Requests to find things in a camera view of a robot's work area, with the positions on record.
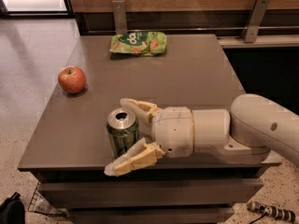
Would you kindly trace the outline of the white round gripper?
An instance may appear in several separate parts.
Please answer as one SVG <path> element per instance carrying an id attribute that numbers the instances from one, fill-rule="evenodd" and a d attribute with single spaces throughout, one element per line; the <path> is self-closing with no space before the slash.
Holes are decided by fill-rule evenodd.
<path id="1" fill-rule="evenodd" d="M 189 108 L 168 107 L 162 110 L 154 103 L 131 98 L 121 98 L 120 104 L 145 125 L 152 122 L 151 137 L 155 142 L 148 144 L 145 138 L 141 138 L 125 154 L 105 167 L 105 175 L 121 176 L 147 168 L 164 155 L 168 158 L 182 158 L 192 154 L 193 121 Z"/>

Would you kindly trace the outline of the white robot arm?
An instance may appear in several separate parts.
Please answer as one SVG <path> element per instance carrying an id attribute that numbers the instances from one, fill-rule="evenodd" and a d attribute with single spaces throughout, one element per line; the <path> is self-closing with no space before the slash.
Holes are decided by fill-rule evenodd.
<path id="1" fill-rule="evenodd" d="M 236 97 L 231 108 L 190 110 L 120 99 L 107 118 L 115 160 L 108 176 L 147 168 L 159 159 L 207 153 L 224 163 L 259 163 L 275 151 L 299 163 L 299 117 L 256 94 Z"/>

